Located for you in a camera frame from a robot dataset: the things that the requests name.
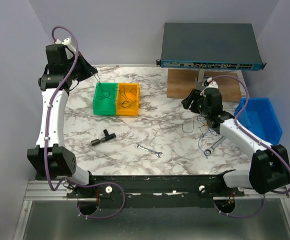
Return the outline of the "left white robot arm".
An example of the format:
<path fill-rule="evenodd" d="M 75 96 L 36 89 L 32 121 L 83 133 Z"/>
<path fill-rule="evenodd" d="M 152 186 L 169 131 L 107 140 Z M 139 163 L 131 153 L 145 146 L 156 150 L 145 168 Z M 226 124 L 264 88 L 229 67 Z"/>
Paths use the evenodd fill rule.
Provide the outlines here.
<path fill-rule="evenodd" d="M 38 79 L 43 99 L 41 129 L 27 158 L 41 176 L 76 183 L 79 193 L 89 198 L 96 186 L 90 182 L 90 173 L 78 167 L 75 154 L 65 147 L 64 113 L 72 82 L 84 81 L 98 71 L 70 44 L 59 41 L 48 45 L 46 55 L 48 63 Z"/>

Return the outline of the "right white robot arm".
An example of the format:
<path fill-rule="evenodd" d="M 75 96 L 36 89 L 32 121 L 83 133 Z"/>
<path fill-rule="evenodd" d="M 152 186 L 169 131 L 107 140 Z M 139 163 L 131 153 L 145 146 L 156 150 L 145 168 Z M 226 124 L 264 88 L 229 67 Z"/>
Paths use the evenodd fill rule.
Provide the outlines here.
<path fill-rule="evenodd" d="M 249 170 L 232 170 L 215 183 L 215 191 L 226 196 L 233 188 L 253 189 L 259 194 L 278 193 L 290 185 L 290 167 L 284 146 L 271 145 L 241 125 L 223 110 L 222 96 L 217 88 L 193 89 L 182 100 L 184 109 L 200 114 L 217 134 L 233 142 L 251 160 Z"/>

